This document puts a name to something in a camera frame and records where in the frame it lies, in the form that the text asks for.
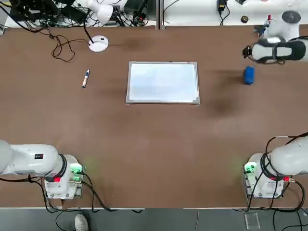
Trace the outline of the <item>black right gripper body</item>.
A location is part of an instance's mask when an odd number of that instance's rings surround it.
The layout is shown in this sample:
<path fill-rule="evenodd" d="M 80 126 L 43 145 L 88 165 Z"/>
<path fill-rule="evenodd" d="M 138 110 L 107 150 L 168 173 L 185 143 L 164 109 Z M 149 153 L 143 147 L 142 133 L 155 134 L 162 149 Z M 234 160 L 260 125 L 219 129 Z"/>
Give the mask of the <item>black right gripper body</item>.
<path fill-rule="evenodd" d="M 243 55 L 243 58 L 248 58 L 248 59 L 252 59 L 252 46 L 248 45 L 246 46 L 243 51 L 242 51 L 242 55 Z"/>

